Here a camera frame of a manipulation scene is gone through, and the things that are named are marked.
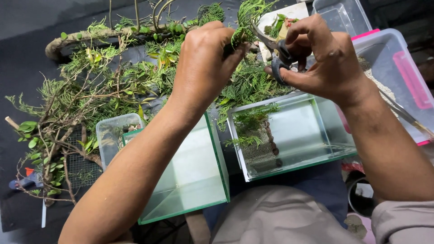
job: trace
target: green glass edge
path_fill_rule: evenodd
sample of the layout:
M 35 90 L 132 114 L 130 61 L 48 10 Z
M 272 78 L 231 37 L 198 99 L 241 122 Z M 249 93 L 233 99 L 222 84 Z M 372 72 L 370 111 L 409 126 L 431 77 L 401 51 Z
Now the green glass edge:
M 230 202 L 229 191 L 226 189 L 226 182 L 225 182 L 224 177 L 223 177 L 223 171 L 222 171 L 222 169 L 220 167 L 220 159 L 218 157 L 216 145 L 214 143 L 213 132 L 211 131 L 211 123 L 210 123 L 210 119 L 208 118 L 209 115 L 208 115 L 207 112 L 205 112 L 204 115 L 205 115 L 205 120 L 207 121 L 207 127 L 208 127 L 208 132 L 209 132 L 210 137 L 211 137 L 211 143 L 213 144 L 213 150 L 214 150 L 214 154 L 215 154 L 215 157 L 216 157 L 218 170 L 219 170 L 219 173 L 220 173 L 220 178 L 221 178 L 221 181 L 223 183 L 223 190 L 224 190 L 224 194 L 226 195 L 226 201 Z
M 339 160 L 339 159 L 342 159 L 342 158 L 356 156 L 357 154 L 358 154 L 357 152 L 354 152 L 354 153 L 351 153 L 351 154 L 339 156 L 337 158 L 327 159 L 327 160 L 319 161 L 319 162 L 312 163 L 312 164 L 309 164 L 309 165 L 303 165 L 303 166 L 299 166 L 299 167 L 295 167 L 295 168 L 290 168 L 290 169 L 287 169 L 287 170 L 282 170 L 282 171 L 279 171 L 279 172 L 274 172 L 274 173 L 270 173 L 270 174 L 266 174 L 266 175 L 261 175 L 261 176 L 250 178 L 250 179 L 251 179 L 251 181 L 255 181 L 255 180 L 267 178 L 267 177 L 274 176 L 274 175 L 280 175 L 280 174 L 283 174 L 283 173 L 286 173 L 286 172 L 291 172 L 291 171 L 302 169 L 302 168 L 307 168 L 307 167 L 311 167 L 311 166 L 315 166 L 315 165 L 325 164 L 325 163 L 328 163 L 328 162 L 331 162 L 331 161 L 335 161 L 335 160 Z
M 211 206 L 214 206 L 214 205 L 217 205 L 217 204 L 220 204 L 220 203 L 224 203 L 224 202 L 226 202 L 226 201 L 225 200 L 220 200 L 220 201 L 216 201 L 216 202 L 213 202 L 213 203 L 205 204 L 205 205 L 198 206 L 198 207 L 195 207 L 195 208 L 190 208 L 190 209 L 187 209 L 187 210 L 184 210 L 184 211 L 180 211 L 180 212 L 173 213 L 173 214 L 168 214 L 168 215 L 165 215 L 165 216 L 161 216 L 161 217 L 158 217 L 158 218 L 153 218 L 153 219 L 146 220 L 146 221 L 143 221 L 143 220 L 139 219 L 137 222 L 140 225 L 142 225 L 142 224 L 149 224 L 149 223 L 152 223 L 152 222 L 155 222 L 155 221 L 158 221 L 158 220 L 162 220 L 162 219 L 166 219 L 166 218 L 171 218 L 171 217 L 178 216 L 178 215 L 181 215 L 181 214 L 186 214 L 186 213 L 189 213 L 189 212 L 193 212 L 193 211 L 200 210 L 200 209 L 203 209 L 203 208 L 211 207 Z
M 142 130 L 143 130 L 143 128 L 141 128 L 141 129 L 137 129 L 137 130 L 130 131 L 130 132 L 127 132 L 127 133 L 122 134 L 122 144 L 125 146 L 125 137 L 124 137 L 124 136 L 126 136 L 126 135 L 136 134 L 136 133 L 141 132 Z

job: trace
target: metal mesh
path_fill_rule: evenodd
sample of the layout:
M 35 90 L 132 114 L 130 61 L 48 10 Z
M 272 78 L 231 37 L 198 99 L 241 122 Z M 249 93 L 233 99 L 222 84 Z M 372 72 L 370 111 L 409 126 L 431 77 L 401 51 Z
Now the metal mesh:
M 72 145 L 82 149 L 82 146 L 77 142 L 82 140 L 81 128 L 78 127 L 68 139 Z M 68 157 L 68 177 L 71 181 L 72 188 L 90 186 L 95 183 L 96 179 L 102 174 L 102 168 L 96 163 L 84 159 L 80 154 L 71 154 Z

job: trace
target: clear plastic box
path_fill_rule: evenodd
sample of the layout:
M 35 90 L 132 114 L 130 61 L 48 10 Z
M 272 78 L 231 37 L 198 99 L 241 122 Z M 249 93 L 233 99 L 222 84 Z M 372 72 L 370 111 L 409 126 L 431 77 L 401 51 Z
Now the clear plastic box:
M 261 115 L 275 106 L 279 111 Z M 252 123 L 246 119 L 241 121 L 243 116 L 251 114 L 260 118 L 263 128 L 246 130 L 245 125 Z M 262 140 L 260 146 L 255 143 L 236 146 L 246 182 L 357 154 L 354 140 L 345 131 L 335 104 L 305 92 L 231 109 L 228 122 L 233 139 L 240 139 L 239 134 L 250 133 Z M 257 132 L 267 135 L 262 138 Z
M 145 125 L 136 113 L 129 113 L 114 118 L 104 119 L 96 124 L 96 137 L 98 139 L 99 153 L 101 155 L 102 170 L 105 171 L 108 164 L 119 152 L 122 144 L 122 128 L 130 125 Z
M 385 29 L 353 41 L 358 56 L 372 66 L 372 75 L 395 94 L 396 102 L 434 131 L 434 98 L 419 73 L 402 34 Z M 416 143 L 427 138 L 400 119 Z
M 123 142 L 130 142 L 140 131 L 125 133 Z M 165 169 L 138 223 L 151 223 L 229 200 L 229 175 L 217 128 L 205 113 Z
M 359 0 L 315 0 L 315 13 L 321 14 L 332 31 L 347 32 L 351 37 L 372 30 Z

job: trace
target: black scissor handle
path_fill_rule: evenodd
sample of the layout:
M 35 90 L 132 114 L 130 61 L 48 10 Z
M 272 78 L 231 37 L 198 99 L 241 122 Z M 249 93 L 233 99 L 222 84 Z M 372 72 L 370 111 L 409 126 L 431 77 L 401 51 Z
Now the black scissor handle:
M 273 60 L 271 61 L 271 70 L 273 72 L 273 77 L 280 85 L 289 86 L 283 81 L 282 77 L 280 76 L 280 68 L 285 68 L 289 70 L 289 66 L 282 62 L 278 57 L 273 58 Z
M 288 49 L 286 48 L 285 40 L 278 41 L 277 45 L 279 46 L 279 57 L 280 57 L 280 59 L 283 60 L 288 65 L 290 65 L 291 63 L 293 63 L 293 60 L 292 60 L 293 57 L 291 56 L 291 54 L 289 53 Z

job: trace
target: hand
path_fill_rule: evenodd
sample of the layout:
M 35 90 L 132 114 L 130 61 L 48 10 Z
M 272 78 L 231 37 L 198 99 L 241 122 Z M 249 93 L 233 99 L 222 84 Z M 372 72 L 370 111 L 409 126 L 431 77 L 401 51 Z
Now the hand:
M 187 33 L 169 101 L 192 113 L 201 115 L 205 112 L 221 93 L 248 48 L 242 44 L 223 60 L 223 48 L 230 44 L 234 32 L 220 21 L 213 21 Z
M 286 47 L 298 59 L 299 70 L 306 67 L 312 51 L 316 63 L 306 72 L 280 69 L 284 82 L 301 91 L 334 101 L 340 107 L 357 105 L 375 92 L 376 85 L 360 67 L 351 37 L 330 32 L 319 14 L 297 21 L 286 35 Z M 271 74 L 271 68 L 265 72 Z

